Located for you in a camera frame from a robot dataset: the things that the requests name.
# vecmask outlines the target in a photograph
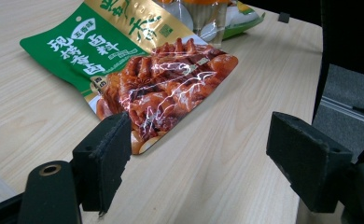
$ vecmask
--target table surface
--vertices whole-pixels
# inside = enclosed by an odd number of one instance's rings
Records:
[[[70,161],[99,123],[73,86],[19,45],[80,4],[0,0],[0,179],[17,193],[36,166]],[[237,68],[151,150],[132,157],[108,213],[83,212],[84,223],[295,223],[299,197],[266,143],[273,111],[311,122],[322,30],[277,19],[267,12],[262,24],[223,42]]]

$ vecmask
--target wooden table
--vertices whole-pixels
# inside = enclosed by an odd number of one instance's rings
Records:
[[[80,3],[0,0],[0,178],[17,193],[36,166],[70,161],[99,122],[74,87],[19,45]],[[267,12],[262,24],[223,42],[237,68],[156,146],[132,157],[109,212],[84,212],[84,223],[295,222],[299,197],[266,143],[273,111],[311,121],[322,30],[277,19]]]

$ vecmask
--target snack package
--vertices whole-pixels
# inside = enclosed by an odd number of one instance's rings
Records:
[[[86,0],[21,46],[74,85],[100,119],[127,111],[133,154],[176,126],[238,64],[146,0]]]
[[[193,31],[193,18],[180,0],[153,0]]]
[[[180,0],[193,19],[193,32],[216,48],[221,47],[229,0]]]
[[[223,39],[238,35],[263,22],[265,13],[261,16],[240,1],[231,1],[226,11],[225,32]]]

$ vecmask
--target yellow label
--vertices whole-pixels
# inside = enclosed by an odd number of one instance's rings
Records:
[[[86,5],[146,52],[194,35],[181,21],[149,0],[85,0]]]
[[[241,13],[245,13],[250,9],[250,7],[240,1],[237,2],[237,8]]]

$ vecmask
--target spicy meat snack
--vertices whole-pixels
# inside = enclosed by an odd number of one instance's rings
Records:
[[[86,0],[21,46],[74,85],[100,119],[127,111],[133,154],[176,126],[238,64],[145,0]]]
[[[107,76],[97,115],[103,119],[128,111],[133,122],[133,154],[149,139],[170,131],[205,99],[237,65],[237,58],[210,45],[174,44],[150,56],[132,57],[124,69]]]

